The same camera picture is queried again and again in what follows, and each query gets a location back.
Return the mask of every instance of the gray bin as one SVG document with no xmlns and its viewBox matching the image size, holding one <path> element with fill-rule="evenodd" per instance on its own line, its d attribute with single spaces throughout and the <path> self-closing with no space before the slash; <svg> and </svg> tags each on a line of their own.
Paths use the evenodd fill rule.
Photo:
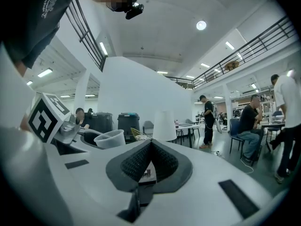
<svg viewBox="0 0 301 226">
<path fill-rule="evenodd" d="M 131 128 L 140 131 L 139 115 L 137 113 L 121 113 L 118 116 L 118 129 L 124 130 L 124 138 L 126 142 L 136 141 Z"/>
</svg>

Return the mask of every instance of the white plastic cup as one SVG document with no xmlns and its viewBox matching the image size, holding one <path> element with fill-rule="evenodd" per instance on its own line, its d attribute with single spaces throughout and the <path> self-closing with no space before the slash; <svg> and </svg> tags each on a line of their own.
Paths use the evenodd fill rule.
<svg viewBox="0 0 301 226">
<path fill-rule="evenodd" d="M 97 146 L 109 149 L 120 145 L 125 145 L 124 130 L 113 130 L 95 137 L 94 142 Z"/>
</svg>

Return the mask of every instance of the floor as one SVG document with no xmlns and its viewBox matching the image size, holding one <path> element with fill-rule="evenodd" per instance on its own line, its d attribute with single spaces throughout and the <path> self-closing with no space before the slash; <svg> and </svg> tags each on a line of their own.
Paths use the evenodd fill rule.
<svg viewBox="0 0 301 226">
<path fill-rule="evenodd" d="M 211 147 L 211 149 L 209 149 L 209 148 L 199 149 L 199 146 L 203 144 L 204 129 L 205 129 L 205 126 L 202 125 L 201 128 L 199 129 L 200 137 L 198 136 L 198 131 L 197 130 L 194 131 L 196 140 L 192 139 L 192 148 L 201 150 L 203 152 L 208 152 L 208 153 L 212 153 L 213 151 L 219 151 L 223 154 L 224 159 L 226 161 L 228 161 L 229 163 L 231 163 L 238 169 L 240 169 L 246 173 L 252 171 L 250 168 L 246 167 L 240 161 L 241 148 L 239 149 L 239 152 L 238 152 L 238 141 L 233 140 L 232 151 L 231 151 L 231 154 L 229 154 L 231 138 L 228 135 L 227 131 L 223 131 L 222 134 L 220 134 L 216 130 L 216 128 L 214 128 L 213 140 L 212 140 L 213 146 Z M 265 136 L 263 137 L 261 144 L 262 145 L 265 144 Z M 182 145 L 189 147 L 189 140 L 187 139 L 187 137 L 185 137 L 185 141 L 182 142 Z M 256 181 L 258 181 L 263 187 L 265 187 L 266 190 L 269 191 L 273 197 L 276 196 L 279 192 L 281 192 L 285 188 L 287 188 L 290 185 L 290 183 L 293 179 L 293 176 L 294 176 L 294 174 L 292 174 L 289 178 L 285 178 L 284 182 L 281 185 L 279 185 L 276 182 L 276 180 L 274 179 L 273 175 L 280 164 L 283 146 L 284 145 L 282 143 L 281 146 L 278 146 L 275 151 L 270 153 L 268 151 L 266 145 L 264 145 L 262 148 L 259 160 L 257 162 L 255 162 L 253 165 L 254 172 L 248 174 L 249 176 L 254 178 Z"/>
</svg>

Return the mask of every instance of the white t-shirt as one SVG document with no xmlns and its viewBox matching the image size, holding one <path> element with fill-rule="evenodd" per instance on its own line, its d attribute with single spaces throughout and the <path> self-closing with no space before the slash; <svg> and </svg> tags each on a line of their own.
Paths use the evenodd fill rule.
<svg viewBox="0 0 301 226">
<path fill-rule="evenodd" d="M 286 105 L 285 127 L 301 124 L 301 93 L 295 80 L 281 75 L 274 86 L 276 106 Z"/>
</svg>

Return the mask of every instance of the railing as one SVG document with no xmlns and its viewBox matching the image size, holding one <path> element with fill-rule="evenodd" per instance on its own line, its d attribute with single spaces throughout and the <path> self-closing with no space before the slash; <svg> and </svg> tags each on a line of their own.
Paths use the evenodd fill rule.
<svg viewBox="0 0 301 226">
<path fill-rule="evenodd" d="M 238 68 L 244 63 L 289 39 L 296 33 L 297 32 L 295 31 L 289 18 L 287 16 L 283 17 L 270 28 L 252 39 L 250 42 L 240 47 L 231 55 L 191 81 L 193 84 L 193 89 L 196 89 Z"/>
<path fill-rule="evenodd" d="M 79 0 L 75 0 L 75 3 L 74 1 L 71 2 L 66 10 L 66 15 L 70 20 L 75 32 L 79 36 L 79 42 L 84 44 L 94 63 L 101 71 L 103 71 L 106 56 L 102 54 L 93 37 L 93 34 L 91 33 L 84 13 L 79 4 Z"/>
<path fill-rule="evenodd" d="M 184 89 L 193 89 L 194 88 L 192 80 L 181 79 L 181 78 L 176 78 L 176 77 L 169 77 L 169 76 L 165 76 L 165 77 L 176 82 L 178 85 L 182 86 Z"/>
</svg>

